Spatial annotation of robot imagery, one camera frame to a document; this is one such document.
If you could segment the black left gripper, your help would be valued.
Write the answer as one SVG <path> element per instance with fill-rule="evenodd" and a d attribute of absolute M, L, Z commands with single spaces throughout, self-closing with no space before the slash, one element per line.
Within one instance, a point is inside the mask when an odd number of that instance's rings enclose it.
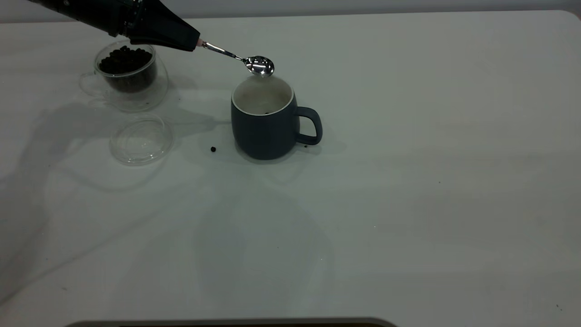
<path fill-rule="evenodd" d="M 107 33 L 123 35 L 132 44 L 195 50 L 200 33 L 159 0 L 108 0 Z"/>

